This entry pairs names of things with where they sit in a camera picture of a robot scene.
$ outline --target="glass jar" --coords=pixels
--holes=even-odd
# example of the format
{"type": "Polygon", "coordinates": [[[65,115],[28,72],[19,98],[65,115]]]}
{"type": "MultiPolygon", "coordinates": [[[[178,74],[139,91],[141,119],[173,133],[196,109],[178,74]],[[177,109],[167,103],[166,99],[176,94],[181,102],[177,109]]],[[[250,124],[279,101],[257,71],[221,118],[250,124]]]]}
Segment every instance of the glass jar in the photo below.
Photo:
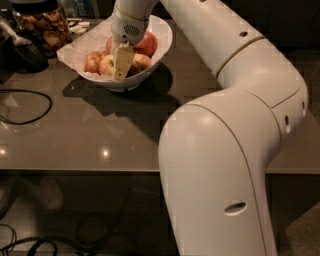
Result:
{"type": "Polygon", "coordinates": [[[11,0],[22,35],[47,57],[72,41],[63,7],[56,0],[11,0]]]}

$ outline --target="table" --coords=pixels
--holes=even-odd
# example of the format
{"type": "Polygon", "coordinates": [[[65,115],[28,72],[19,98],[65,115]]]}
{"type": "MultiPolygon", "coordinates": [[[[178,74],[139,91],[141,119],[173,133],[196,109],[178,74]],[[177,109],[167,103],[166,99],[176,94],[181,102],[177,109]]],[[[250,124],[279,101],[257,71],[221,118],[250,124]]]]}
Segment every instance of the table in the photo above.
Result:
{"type": "MultiPolygon", "coordinates": [[[[43,72],[15,73],[2,88],[46,93],[53,107],[28,125],[1,123],[0,169],[158,172],[159,136],[170,114],[220,89],[183,32],[168,22],[174,32],[170,51],[157,71],[133,91],[115,93],[98,87],[57,59],[49,60],[43,72]]],[[[40,96],[1,97],[2,105],[11,104],[10,115],[22,119],[39,114],[47,104],[40,96]]],[[[320,140],[314,136],[320,136],[319,127],[309,113],[294,141],[267,172],[319,173],[320,140]]]]}

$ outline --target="gray countertop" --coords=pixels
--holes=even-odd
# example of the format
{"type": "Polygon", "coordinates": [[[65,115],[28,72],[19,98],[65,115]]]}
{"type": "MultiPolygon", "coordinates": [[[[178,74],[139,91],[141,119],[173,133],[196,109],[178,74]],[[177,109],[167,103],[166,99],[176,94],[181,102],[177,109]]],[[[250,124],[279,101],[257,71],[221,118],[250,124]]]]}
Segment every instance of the gray countertop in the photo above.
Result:
{"type": "MultiPolygon", "coordinates": [[[[98,87],[57,59],[43,72],[15,73],[2,89],[46,93],[53,106],[31,124],[0,123],[0,169],[158,171],[158,140],[170,114],[218,88],[181,31],[169,23],[172,48],[157,71],[130,92],[98,87]]],[[[15,120],[31,119],[48,104],[38,95],[0,97],[0,113],[15,120]]]]}

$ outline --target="power cord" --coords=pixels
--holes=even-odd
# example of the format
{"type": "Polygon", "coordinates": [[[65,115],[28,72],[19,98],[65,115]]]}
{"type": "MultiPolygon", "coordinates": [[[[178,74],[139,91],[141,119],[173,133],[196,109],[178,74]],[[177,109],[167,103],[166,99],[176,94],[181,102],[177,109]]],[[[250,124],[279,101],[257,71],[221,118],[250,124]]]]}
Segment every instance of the power cord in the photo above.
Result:
{"type": "Polygon", "coordinates": [[[108,232],[103,237],[101,237],[95,243],[91,244],[88,247],[84,247],[81,244],[79,244],[73,240],[70,240],[70,239],[67,239],[64,237],[60,237],[60,236],[28,237],[28,238],[17,240],[16,231],[12,227],[10,227],[9,225],[6,225],[6,224],[0,224],[0,227],[4,226],[6,228],[9,228],[12,233],[10,244],[0,248],[0,252],[2,252],[3,256],[4,255],[8,256],[9,255],[8,251],[9,250],[12,251],[15,246],[17,246],[19,244],[28,243],[28,242],[35,242],[33,244],[33,246],[29,249],[27,256],[34,256],[37,252],[37,249],[44,243],[51,244],[53,247],[52,255],[57,256],[58,247],[56,245],[56,242],[60,242],[60,243],[64,243],[64,244],[70,246],[71,248],[75,249],[76,251],[74,253],[77,254],[78,256],[85,256],[84,253],[87,254],[86,256],[94,256],[94,255],[98,254],[98,252],[101,249],[103,249],[103,247],[110,241],[110,239],[112,239],[114,237],[119,237],[119,236],[126,237],[127,239],[129,239],[132,242],[132,244],[134,246],[134,251],[135,251],[137,248],[137,244],[136,244],[135,239],[131,235],[129,235],[128,233],[125,233],[125,232],[114,231],[115,227],[120,223],[121,219],[123,218],[125,207],[128,203],[130,194],[131,194],[131,188],[128,189],[124,203],[123,203],[120,211],[116,215],[115,219],[112,221],[110,227],[108,228],[108,232]]]}
{"type": "Polygon", "coordinates": [[[47,109],[44,111],[44,113],[42,113],[40,116],[37,116],[31,120],[27,120],[27,121],[22,121],[22,122],[16,122],[16,121],[13,121],[13,120],[10,120],[4,116],[2,116],[0,114],[0,121],[1,122],[4,122],[6,124],[13,124],[13,125],[24,125],[24,124],[29,124],[29,123],[32,123],[32,122],[35,122],[37,120],[39,120],[40,118],[44,117],[51,109],[52,107],[52,99],[50,98],[49,95],[45,94],[45,93],[42,93],[42,92],[37,92],[37,91],[32,91],[32,90],[22,90],[22,89],[5,89],[5,90],[0,90],[0,93],[31,93],[31,94],[36,94],[36,95],[40,95],[44,98],[46,98],[49,102],[49,106],[47,107],[47,109]]]}

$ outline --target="fruit bowl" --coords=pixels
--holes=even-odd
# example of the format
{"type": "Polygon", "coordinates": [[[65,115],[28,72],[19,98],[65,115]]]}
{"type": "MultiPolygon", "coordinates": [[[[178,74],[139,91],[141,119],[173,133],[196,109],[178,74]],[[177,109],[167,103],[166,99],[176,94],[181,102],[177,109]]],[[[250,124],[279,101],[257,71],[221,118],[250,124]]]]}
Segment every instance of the fruit bowl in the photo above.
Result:
{"type": "Polygon", "coordinates": [[[107,40],[111,33],[112,17],[101,22],[99,25],[82,35],[72,43],[57,51],[58,59],[67,66],[76,70],[83,78],[112,91],[132,90],[150,76],[161,63],[163,56],[168,52],[172,43],[172,30],[167,22],[159,17],[150,16],[147,31],[150,31],[157,38],[157,49],[151,57],[152,65],[123,81],[115,81],[110,76],[84,71],[84,61],[86,56],[92,51],[102,51],[105,49],[107,40]]]}

